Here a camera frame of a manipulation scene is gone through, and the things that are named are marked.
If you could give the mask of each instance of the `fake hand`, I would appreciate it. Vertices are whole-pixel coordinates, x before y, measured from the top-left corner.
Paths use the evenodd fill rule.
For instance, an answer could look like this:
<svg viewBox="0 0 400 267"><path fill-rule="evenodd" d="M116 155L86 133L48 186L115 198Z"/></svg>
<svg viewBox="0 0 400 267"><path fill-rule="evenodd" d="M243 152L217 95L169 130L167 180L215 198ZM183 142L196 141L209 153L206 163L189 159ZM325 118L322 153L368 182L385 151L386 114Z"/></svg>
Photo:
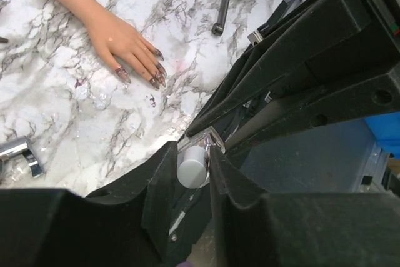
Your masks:
<svg viewBox="0 0 400 267"><path fill-rule="evenodd" d="M113 13L101 8L97 18L86 24L89 37L98 55L123 80L131 82L126 70L116 61L117 56L127 62L156 89L165 86L166 71L156 56L164 60L138 31Z"/></svg>
<svg viewBox="0 0 400 267"><path fill-rule="evenodd" d="M118 56L156 89L165 86L166 71L156 59L164 60L160 50L144 39L127 22L101 6L96 0L58 0L79 18L88 30L98 55L124 81L131 80L115 60Z"/></svg>

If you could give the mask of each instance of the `white cap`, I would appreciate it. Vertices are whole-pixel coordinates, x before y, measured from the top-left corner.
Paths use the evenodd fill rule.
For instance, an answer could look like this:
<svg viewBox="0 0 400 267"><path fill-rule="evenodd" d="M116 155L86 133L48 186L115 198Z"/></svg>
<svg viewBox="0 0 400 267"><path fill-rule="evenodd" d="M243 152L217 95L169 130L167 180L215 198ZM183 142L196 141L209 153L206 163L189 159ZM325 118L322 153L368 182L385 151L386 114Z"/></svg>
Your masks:
<svg viewBox="0 0 400 267"><path fill-rule="evenodd" d="M200 146L189 147L177 168L177 179L187 189L200 188L207 179L208 154Z"/></svg>

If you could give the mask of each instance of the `chrome faucet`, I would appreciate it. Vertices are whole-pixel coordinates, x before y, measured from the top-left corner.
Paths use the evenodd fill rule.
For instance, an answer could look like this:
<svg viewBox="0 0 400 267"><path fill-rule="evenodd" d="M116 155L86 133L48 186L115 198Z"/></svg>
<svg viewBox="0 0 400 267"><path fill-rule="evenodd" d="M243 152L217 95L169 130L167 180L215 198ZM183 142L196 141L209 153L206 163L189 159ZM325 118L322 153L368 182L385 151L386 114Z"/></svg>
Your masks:
<svg viewBox="0 0 400 267"><path fill-rule="evenodd" d="M4 169L4 165L7 161L14 159L19 155L24 156L31 169L33 178L37 178L43 174L43 169L40 166L38 159L35 157L31 143L27 137L17 138L0 145L0 169Z"/></svg>

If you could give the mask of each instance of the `marble countertop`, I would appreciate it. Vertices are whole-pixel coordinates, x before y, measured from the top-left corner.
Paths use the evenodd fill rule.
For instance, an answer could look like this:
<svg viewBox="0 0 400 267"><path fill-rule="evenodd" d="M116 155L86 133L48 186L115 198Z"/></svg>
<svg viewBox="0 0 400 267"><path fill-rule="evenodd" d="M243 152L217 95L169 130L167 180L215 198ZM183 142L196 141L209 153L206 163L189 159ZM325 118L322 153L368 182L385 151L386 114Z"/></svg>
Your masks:
<svg viewBox="0 0 400 267"><path fill-rule="evenodd" d="M133 72L120 82L57 1L0 0L0 143L27 136L46 171L33 179L23 159L9 162L2 188L86 195L141 164L183 134L282 0L231 0L221 37L221 0L98 1L163 52L167 87Z"/></svg>

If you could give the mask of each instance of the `painted nail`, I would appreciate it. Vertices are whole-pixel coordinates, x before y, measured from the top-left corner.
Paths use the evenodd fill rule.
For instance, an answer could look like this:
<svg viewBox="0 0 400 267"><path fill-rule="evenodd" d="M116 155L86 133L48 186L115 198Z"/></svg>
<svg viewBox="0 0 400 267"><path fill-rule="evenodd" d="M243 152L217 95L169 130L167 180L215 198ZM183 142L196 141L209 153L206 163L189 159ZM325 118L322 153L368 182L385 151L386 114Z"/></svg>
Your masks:
<svg viewBox="0 0 400 267"><path fill-rule="evenodd" d="M127 74L126 70L122 67L119 66L117 70L115 70L116 74L121 78L123 81L127 83L132 83L131 79L129 78L129 75Z"/></svg>
<svg viewBox="0 0 400 267"><path fill-rule="evenodd" d="M165 71L165 68L162 66L162 64L158 63L156 67L161 72L161 74L166 78L167 77L167 71Z"/></svg>
<svg viewBox="0 0 400 267"><path fill-rule="evenodd" d="M162 54L162 53L160 52L160 50L158 50L157 48L156 48L156 55L159 56L159 57L161 58L162 61L164 60L163 54Z"/></svg>
<svg viewBox="0 0 400 267"><path fill-rule="evenodd" d="M150 79L150 80L149 80L149 83L150 83L153 87L155 87L157 90L160 88L160 84L158 83L157 79L155 79L155 78Z"/></svg>
<svg viewBox="0 0 400 267"><path fill-rule="evenodd" d="M161 75L160 72L156 72L155 78L165 87L165 78Z"/></svg>

